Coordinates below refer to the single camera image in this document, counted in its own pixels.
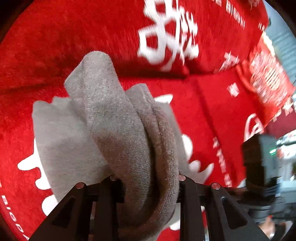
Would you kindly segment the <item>grey knit garment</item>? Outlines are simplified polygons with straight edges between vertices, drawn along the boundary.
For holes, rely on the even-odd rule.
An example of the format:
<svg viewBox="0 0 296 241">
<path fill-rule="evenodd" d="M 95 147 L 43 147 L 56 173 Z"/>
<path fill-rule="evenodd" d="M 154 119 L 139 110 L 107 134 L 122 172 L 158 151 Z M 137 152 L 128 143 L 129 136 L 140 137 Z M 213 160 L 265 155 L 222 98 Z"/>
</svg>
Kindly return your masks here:
<svg viewBox="0 0 296 241">
<path fill-rule="evenodd" d="M 171 219 L 186 161 L 174 115 L 145 84 L 124 90 L 110 57 L 84 56 L 65 81 L 67 98 L 33 105 L 34 135 L 57 200 L 78 182 L 119 178 L 120 240 L 156 240 Z"/>
</svg>

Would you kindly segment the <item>red blanket with white print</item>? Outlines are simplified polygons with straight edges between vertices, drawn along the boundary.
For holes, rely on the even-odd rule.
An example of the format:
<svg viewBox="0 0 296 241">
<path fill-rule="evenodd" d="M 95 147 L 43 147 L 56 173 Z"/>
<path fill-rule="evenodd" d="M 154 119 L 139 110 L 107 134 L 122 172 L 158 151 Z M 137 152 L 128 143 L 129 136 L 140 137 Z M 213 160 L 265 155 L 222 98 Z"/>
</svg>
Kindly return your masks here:
<svg viewBox="0 0 296 241">
<path fill-rule="evenodd" d="M 33 105 L 67 98 L 85 55 L 107 54 L 124 90 L 168 104 L 186 161 L 179 174 L 237 187 L 241 145 L 294 92 L 264 42 L 263 1 L 34 1 L 1 42 L 1 215 L 28 240 L 56 207 Z"/>
</svg>

